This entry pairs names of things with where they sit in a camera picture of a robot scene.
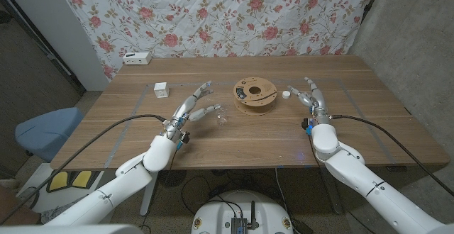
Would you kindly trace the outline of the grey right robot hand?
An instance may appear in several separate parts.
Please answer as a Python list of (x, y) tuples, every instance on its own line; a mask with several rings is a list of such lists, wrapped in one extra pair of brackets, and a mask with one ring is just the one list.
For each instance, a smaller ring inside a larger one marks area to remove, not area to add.
[(310, 86), (310, 92), (306, 93), (298, 89), (288, 86), (287, 88), (292, 94), (295, 94), (300, 102), (309, 108), (313, 118), (318, 124), (329, 124), (330, 118), (328, 117), (326, 101), (323, 97), (322, 91), (317, 87), (314, 81), (305, 77), (304, 80)]

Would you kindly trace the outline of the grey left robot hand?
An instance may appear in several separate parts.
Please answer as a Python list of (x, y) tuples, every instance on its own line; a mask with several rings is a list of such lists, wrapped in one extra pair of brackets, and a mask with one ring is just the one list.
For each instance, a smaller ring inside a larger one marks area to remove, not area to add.
[(201, 108), (192, 113), (196, 103), (200, 98), (214, 91), (210, 89), (211, 81), (202, 84), (191, 96), (177, 107), (169, 121), (163, 123), (163, 131), (161, 136), (171, 140), (174, 143), (188, 143), (189, 133), (182, 131), (183, 126), (187, 121), (193, 122), (203, 118), (206, 114), (211, 113), (221, 107), (220, 104), (214, 104), (206, 108)]

